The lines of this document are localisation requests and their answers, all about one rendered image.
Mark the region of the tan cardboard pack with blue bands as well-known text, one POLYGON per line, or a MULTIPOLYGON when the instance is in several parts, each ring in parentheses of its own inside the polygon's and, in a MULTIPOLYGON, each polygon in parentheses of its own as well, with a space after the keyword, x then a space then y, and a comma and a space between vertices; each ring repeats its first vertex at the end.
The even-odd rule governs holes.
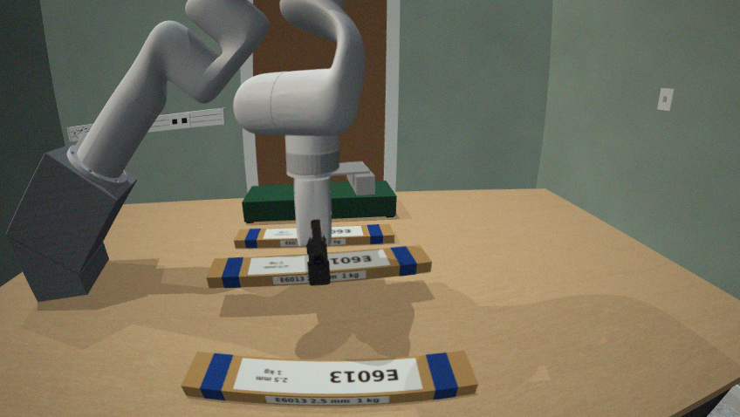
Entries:
POLYGON ((384 359, 276 359, 197 352, 186 396, 293 406, 364 406, 474 394, 465 351, 384 359))

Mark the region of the cardboard welding electrode pack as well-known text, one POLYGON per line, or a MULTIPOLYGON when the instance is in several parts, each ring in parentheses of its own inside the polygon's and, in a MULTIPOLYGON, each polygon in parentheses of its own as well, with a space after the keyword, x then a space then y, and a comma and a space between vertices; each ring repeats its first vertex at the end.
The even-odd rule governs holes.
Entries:
MULTIPOLYGON (((431 272, 432 261, 421 245, 327 253, 330 281, 347 282, 431 272)), ((310 284, 308 254, 215 258, 207 275, 209 288, 310 284)))

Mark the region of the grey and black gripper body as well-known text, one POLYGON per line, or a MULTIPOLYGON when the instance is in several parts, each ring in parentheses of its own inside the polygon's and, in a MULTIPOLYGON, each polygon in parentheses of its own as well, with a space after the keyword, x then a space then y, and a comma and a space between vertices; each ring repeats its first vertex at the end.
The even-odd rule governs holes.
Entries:
POLYGON ((294 178, 294 202, 298 246, 306 246, 312 239, 312 222, 320 220, 321 235, 327 246, 332 242, 332 178, 329 174, 287 175, 294 178))

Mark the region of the tan welding electrode pack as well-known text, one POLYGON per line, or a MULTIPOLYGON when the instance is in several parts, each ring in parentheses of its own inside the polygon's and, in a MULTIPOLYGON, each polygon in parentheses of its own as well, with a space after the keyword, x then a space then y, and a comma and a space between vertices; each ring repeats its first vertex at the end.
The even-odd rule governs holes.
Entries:
MULTIPOLYGON (((332 226, 332 243, 328 246, 383 243, 394 243, 390 224, 332 226)), ((297 229, 239 229, 234 244, 236 249, 298 247, 297 229)))

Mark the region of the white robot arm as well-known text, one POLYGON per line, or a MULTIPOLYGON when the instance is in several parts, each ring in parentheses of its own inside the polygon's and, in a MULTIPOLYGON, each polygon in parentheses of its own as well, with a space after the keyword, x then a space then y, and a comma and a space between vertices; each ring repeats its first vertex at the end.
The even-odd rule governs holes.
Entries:
MULTIPOLYGON (((280 0, 290 24, 337 43, 332 67, 254 76, 238 88, 233 109, 250 133, 286 135, 289 173, 346 175, 356 195, 375 195, 375 175, 363 161, 339 163, 339 135, 356 118, 366 70, 362 37, 343 11, 345 1, 280 0)), ((89 179, 122 187, 127 163, 166 104, 168 80, 209 103, 270 27, 249 0, 188 0, 185 11, 222 47, 222 55, 183 24, 156 25, 90 131, 74 131, 79 141, 67 158, 89 179)))

